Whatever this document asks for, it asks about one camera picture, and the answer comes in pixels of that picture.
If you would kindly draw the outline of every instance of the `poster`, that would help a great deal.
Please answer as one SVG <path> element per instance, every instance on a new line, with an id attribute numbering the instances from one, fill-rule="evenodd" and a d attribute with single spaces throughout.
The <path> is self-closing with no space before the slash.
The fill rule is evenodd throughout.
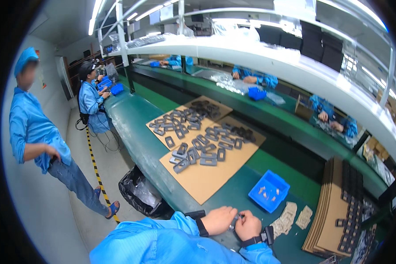
<path id="1" fill-rule="evenodd" d="M 35 52 L 37 53 L 38 61 L 40 61 L 40 51 L 36 50 Z M 40 79 L 42 88 L 44 89 L 47 85 L 46 85 L 46 81 L 44 80 L 44 75 L 42 74 L 41 64 L 38 65 L 38 73 L 39 73 L 38 79 Z"/>

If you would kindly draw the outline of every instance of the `hand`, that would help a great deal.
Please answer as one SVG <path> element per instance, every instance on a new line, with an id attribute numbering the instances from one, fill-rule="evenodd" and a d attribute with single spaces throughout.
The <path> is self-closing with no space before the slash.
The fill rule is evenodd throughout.
<path id="1" fill-rule="evenodd" d="M 257 77 L 255 77 L 255 76 L 246 76 L 244 78 L 244 83 L 257 83 Z"/>
<path id="2" fill-rule="evenodd" d="M 106 98 L 109 97 L 109 96 L 110 96 L 110 92 L 103 92 L 102 97 L 103 97 L 104 99 L 106 99 Z"/>
<path id="3" fill-rule="evenodd" d="M 318 119 L 323 121 L 323 122 L 327 122 L 328 120 L 328 114 L 324 111 L 322 111 L 319 115 L 318 115 Z"/>
<path id="4" fill-rule="evenodd" d="M 339 124 L 338 122 L 334 121 L 330 124 L 332 129 L 336 129 L 339 132 L 343 132 L 343 125 Z"/>
<path id="5" fill-rule="evenodd" d="M 46 149 L 44 150 L 44 152 L 47 153 L 51 158 L 56 156 L 59 161 L 62 161 L 62 159 L 60 158 L 60 154 L 52 146 L 46 145 Z"/>
<path id="6" fill-rule="evenodd" d="M 232 73 L 232 76 L 233 76 L 233 79 L 239 79 L 240 78 L 239 72 L 237 72 L 237 71 Z"/>
<path id="7" fill-rule="evenodd" d="M 261 233 L 260 219 L 253 216 L 249 210 L 242 211 L 239 214 L 244 215 L 244 217 L 236 221 L 235 231 L 238 237 L 242 241 L 258 237 Z"/>
<path id="8" fill-rule="evenodd" d="M 218 209 L 211 210 L 210 213 L 201 218 L 201 221 L 208 235 L 220 235 L 229 229 L 237 213 L 238 209 L 236 208 L 222 206 Z"/>

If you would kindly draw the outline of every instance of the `black trash bag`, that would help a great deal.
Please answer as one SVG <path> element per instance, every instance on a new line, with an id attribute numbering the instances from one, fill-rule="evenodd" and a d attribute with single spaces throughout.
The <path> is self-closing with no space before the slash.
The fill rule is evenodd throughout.
<path id="1" fill-rule="evenodd" d="M 133 208 L 148 217 L 159 217 L 171 210 L 136 165 L 120 180 L 119 190 Z"/>

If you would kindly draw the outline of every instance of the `blue cap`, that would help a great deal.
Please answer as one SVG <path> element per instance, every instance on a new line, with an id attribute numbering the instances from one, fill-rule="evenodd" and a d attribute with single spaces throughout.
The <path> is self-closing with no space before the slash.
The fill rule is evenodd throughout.
<path id="1" fill-rule="evenodd" d="M 34 47 L 29 47 L 26 50 L 22 51 L 21 56 L 19 57 L 18 62 L 16 62 L 15 66 L 15 77 L 22 71 L 24 68 L 25 64 L 28 61 L 37 61 L 38 60 L 38 55 L 35 52 Z"/>

